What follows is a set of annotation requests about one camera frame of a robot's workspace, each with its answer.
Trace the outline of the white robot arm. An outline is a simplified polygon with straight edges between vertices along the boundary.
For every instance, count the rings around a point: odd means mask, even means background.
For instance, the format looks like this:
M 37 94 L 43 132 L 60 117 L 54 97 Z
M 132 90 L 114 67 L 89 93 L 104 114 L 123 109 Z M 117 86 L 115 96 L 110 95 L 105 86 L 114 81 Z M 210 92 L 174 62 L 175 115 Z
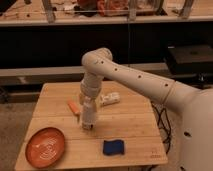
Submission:
M 119 65 L 107 48 L 85 53 L 81 81 L 84 96 L 96 99 L 104 77 L 163 104 L 182 116 L 178 171 L 213 171 L 213 89 L 187 84 Z

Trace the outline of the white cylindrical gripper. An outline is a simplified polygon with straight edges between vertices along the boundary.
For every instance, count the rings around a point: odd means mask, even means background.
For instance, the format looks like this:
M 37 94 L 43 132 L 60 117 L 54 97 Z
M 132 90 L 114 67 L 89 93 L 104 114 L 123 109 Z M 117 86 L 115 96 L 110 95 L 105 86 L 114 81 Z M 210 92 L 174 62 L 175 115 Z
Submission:
M 97 120 L 97 106 L 94 99 L 86 97 L 83 102 L 82 108 L 82 128 L 92 130 Z

